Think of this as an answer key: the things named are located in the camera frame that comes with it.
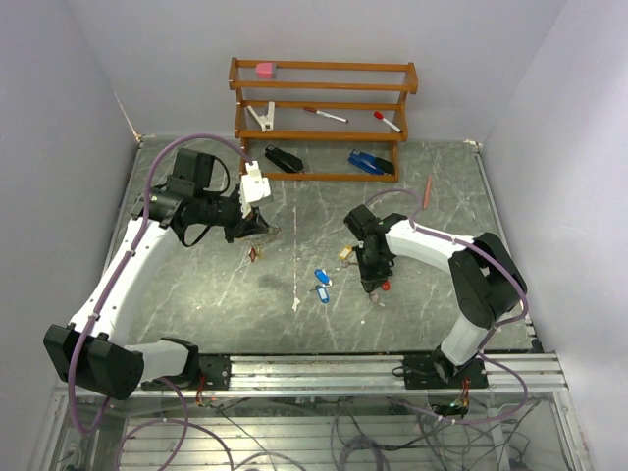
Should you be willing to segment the black key tag key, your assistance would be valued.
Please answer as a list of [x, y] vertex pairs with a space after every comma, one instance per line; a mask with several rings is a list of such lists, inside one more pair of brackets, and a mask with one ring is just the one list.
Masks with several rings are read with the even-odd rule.
[[385, 303], [383, 302], [383, 300], [381, 299], [381, 297], [379, 296], [379, 294], [377, 292], [374, 292], [374, 291], [371, 292], [369, 294], [369, 298], [375, 305], [378, 305], [378, 306], [381, 306], [381, 307], [385, 306]]

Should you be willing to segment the yellow keyring with keys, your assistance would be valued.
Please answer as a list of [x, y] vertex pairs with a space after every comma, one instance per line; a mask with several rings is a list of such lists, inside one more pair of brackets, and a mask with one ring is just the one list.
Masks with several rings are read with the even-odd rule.
[[253, 236], [248, 240], [248, 256], [251, 263], [255, 263], [258, 259], [261, 259], [264, 256], [264, 250], [266, 247], [272, 244], [280, 236], [281, 231], [282, 230], [279, 226], [271, 226], [267, 233]]

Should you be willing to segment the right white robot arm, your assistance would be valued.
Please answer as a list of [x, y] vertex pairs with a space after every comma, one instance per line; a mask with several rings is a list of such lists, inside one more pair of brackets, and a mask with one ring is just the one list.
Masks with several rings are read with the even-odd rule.
[[398, 257], [450, 275], [460, 314], [431, 355], [434, 380], [444, 388], [454, 388], [466, 378], [467, 365], [500, 327], [504, 314], [518, 304], [527, 308], [526, 283], [493, 233], [452, 235], [397, 213], [379, 218], [365, 205], [352, 209], [343, 222], [358, 241], [353, 251], [368, 294], [389, 280]]

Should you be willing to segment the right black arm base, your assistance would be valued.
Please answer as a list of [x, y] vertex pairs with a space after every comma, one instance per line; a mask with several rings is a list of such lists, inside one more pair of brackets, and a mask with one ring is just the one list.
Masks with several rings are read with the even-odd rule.
[[392, 374], [403, 380], [407, 390], [485, 389], [489, 383], [485, 362], [477, 357], [462, 366], [452, 366], [435, 352], [406, 354]]

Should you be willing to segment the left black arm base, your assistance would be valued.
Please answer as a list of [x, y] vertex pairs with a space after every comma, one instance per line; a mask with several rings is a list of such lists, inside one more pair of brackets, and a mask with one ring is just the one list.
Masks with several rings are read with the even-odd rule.
[[193, 354], [183, 371], [166, 379], [182, 391], [226, 391], [232, 375], [232, 361], [224, 354]]

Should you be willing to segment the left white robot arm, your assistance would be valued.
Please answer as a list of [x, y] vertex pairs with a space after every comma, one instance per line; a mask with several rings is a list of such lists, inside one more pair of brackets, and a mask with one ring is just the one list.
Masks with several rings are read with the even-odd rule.
[[117, 400], [144, 383], [166, 377], [188, 390], [202, 375], [197, 345], [172, 337], [132, 345], [130, 330], [153, 276], [185, 233], [199, 225], [221, 228], [227, 242], [266, 234], [260, 214], [271, 200], [268, 178], [251, 160], [230, 195], [211, 191], [217, 157], [182, 148], [164, 183], [135, 202], [123, 242], [94, 292], [65, 326], [51, 325], [43, 344], [60, 379], [69, 386]]

